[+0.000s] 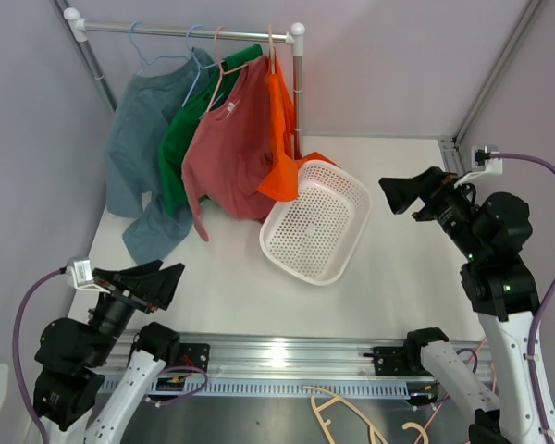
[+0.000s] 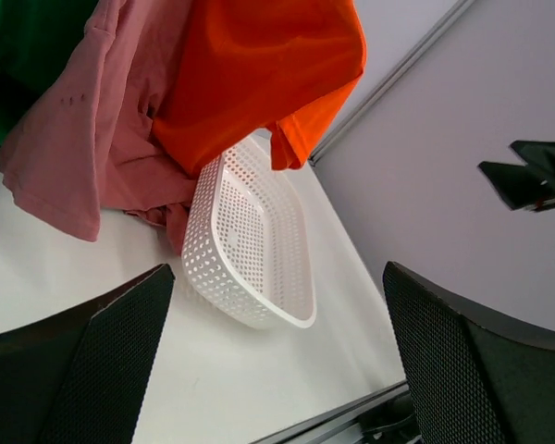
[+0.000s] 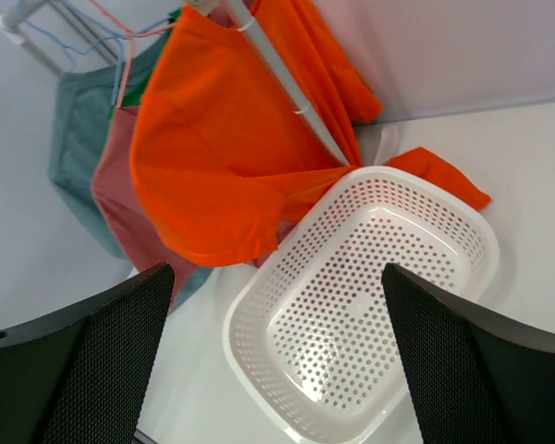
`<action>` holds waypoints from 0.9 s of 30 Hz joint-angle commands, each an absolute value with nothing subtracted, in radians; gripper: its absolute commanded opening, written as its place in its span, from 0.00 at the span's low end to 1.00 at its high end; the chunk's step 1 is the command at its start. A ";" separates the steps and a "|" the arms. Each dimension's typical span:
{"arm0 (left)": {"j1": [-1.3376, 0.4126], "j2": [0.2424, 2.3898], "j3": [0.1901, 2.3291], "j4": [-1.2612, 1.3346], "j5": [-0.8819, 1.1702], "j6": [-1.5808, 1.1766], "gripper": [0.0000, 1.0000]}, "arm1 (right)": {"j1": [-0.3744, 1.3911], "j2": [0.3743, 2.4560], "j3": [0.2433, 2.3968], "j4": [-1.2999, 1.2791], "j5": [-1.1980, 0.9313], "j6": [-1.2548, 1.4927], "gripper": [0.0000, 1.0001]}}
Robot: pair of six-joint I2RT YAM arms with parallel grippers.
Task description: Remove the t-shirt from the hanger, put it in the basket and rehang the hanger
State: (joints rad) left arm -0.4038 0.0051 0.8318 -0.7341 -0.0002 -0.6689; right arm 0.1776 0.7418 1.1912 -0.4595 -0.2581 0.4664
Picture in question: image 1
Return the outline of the white perforated plastic basket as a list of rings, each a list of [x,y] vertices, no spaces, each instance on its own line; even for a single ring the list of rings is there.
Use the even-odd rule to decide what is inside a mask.
[[[299,195],[277,202],[265,219],[260,247],[286,273],[312,285],[342,276],[364,233],[372,200],[363,183],[328,162],[299,170]]]

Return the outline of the orange t shirt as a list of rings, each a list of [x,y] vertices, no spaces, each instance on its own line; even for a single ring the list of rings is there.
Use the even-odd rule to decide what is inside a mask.
[[[273,162],[257,190],[275,201],[290,202],[298,198],[298,173],[306,162],[335,163],[319,152],[302,156],[300,151],[294,150],[294,105],[276,58],[269,59],[265,84],[269,92],[269,142]]]

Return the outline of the grey blue t shirt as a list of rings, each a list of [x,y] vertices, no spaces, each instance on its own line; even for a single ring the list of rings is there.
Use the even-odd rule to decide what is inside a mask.
[[[210,79],[209,70],[199,66],[211,63],[211,56],[196,48],[175,71],[153,77],[135,74],[117,105],[105,146],[106,207],[131,220],[122,239],[138,265],[165,259],[191,230],[186,203],[173,216],[164,209],[158,148],[188,93]]]

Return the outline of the pink red t shirt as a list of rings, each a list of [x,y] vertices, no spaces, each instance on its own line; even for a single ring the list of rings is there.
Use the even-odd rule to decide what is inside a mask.
[[[257,190],[273,162],[268,62],[260,55],[245,64],[226,102],[203,116],[184,156],[181,178],[203,241],[209,240],[202,221],[204,197],[239,219],[264,220],[275,205]]]

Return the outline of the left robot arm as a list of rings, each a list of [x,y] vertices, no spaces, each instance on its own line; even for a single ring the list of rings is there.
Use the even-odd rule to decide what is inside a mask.
[[[171,304],[185,266],[164,267],[155,260],[111,271],[89,260],[68,262],[65,275],[78,290],[95,291],[87,322],[63,317],[43,331],[35,360],[42,372],[35,382],[33,409],[51,443],[118,443],[148,388],[162,371],[179,364],[179,333],[152,322],[137,334],[121,381],[98,416],[96,396],[105,382],[97,368],[137,312],[149,315]]]

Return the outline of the green t shirt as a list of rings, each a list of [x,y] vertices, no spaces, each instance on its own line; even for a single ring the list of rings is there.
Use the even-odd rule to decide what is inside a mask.
[[[222,67],[224,70],[232,70],[262,54],[261,45],[254,44],[226,57]],[[181,179],[181,165],[219,80],[218,67],[213,66],[210,69],[210,79],[205,80],[203,87],[198,87],[197,92],[194,89],[189,99],[177,111],[158,148],[164,209],[169,216],[173,216],[175,209],[187,202]],[[235,71],[223,77],[212,105],[213,109],[228,99],[239,75],[240,73]]]

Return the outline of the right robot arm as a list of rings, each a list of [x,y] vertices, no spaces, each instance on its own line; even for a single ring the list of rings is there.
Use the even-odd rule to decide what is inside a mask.
[[[408,333],[405,368],[438,380],[470,420],[471,442],[555,443],[555,412],[532,329],[541,303],[520,256],[532,234],[528,204],[504,191],[474,203],[473,185],[435,166],[413,178],[382,178],[379,185],[395,215],[421,200],[413,219],[437,222],[464,255],[462,287],[485,332],[499,393],[458,360],[439,328]]]

